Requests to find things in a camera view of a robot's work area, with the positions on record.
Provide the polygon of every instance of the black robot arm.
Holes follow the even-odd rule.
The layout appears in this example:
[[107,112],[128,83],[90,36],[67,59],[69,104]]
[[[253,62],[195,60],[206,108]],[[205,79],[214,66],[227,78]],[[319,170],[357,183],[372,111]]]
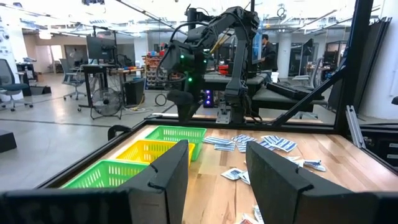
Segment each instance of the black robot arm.
[[231,122],[244,122],[248,105],[245,103],[248,47],[256,34],[258,24],[259,18],[256,12],[246,11],[241,7],[231,7],[213,18],[208,25],[189,30],[184,43],[172,40],[177,30],[174,31],[161,66],[168,73],[179,73],[184,76],[184,90],[172,90],[167,95],[167,99],[177,105],[180,122],[189,121],[203,102],[204,74],[210,57],[204,49],[211,49],[216,44],[218,36],[228,28],[235,29],[238,46],[233,76],[225,90],[226,101],[232,107]]

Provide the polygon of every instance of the ceiling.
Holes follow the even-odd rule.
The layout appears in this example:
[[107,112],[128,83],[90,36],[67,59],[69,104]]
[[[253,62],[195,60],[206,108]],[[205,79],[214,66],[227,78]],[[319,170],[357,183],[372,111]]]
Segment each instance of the ceiling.
[[[22,9],[14,7],[13,0],[0,0],[6,3],[0,9],[9,11],[21,18],[22,26],[32,30],[87,35],[93,32],[92,26],[107,27],[121,34],[135,36],[148,30],[170,29],[164,24],[177,26],[186,21],[186,8],[201,8],[215,16],[229,7],[249,5],[248,0],[105,0],[105,5],[82,5],[81,0],[19,0]],[[355,0],[256,0],[255,11],[262,20],[262,28],[273,32],[323,32],[322,27],[345,29],[351,25]],[[382,0],[374,0],[374,6],[381,8]],[[135,7],[137,12],[127,6]],[[373,12],[377,18],[381,10]]]

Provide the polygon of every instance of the yellow plastic basket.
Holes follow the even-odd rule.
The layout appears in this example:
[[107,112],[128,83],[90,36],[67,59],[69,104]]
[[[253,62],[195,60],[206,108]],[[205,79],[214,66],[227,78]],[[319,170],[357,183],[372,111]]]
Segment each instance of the yellow plastic basket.
[[[158,141],[158,140],[138,140],[132,144],[124,152],[120,153],[116,159],[127,160],[131,162],[141,162],[150,164],[154,162],[159,156],[173,147],[176,142],[172,141]],[[191,158],[193,149],[195,148],[194,143],[189,143],[189,163],[191,164]]]

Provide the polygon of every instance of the man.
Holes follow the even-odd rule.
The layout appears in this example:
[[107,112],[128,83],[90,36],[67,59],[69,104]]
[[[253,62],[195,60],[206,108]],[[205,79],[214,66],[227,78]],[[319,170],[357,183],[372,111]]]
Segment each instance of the man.
[[262,35],[261,70],[278,71],[275,46],[268,41],[268,35]]
[[80,64],[83,62],[83,55],[82,55],[79,51],[77,51],[76,48],[73,49],[73,52],[70,53],[69,56],[70,56],[71,58],[73,58],[74,66],[75,66],[75,67],[79,67]]

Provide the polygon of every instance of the black fan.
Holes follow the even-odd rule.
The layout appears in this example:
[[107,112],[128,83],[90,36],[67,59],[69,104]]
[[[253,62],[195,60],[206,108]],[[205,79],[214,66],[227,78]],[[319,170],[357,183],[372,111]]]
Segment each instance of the black fan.
[[96,90],[91,98],[93,109],[102,116],[112,116],[122,107],[122,99],[119,92],[111,88]]

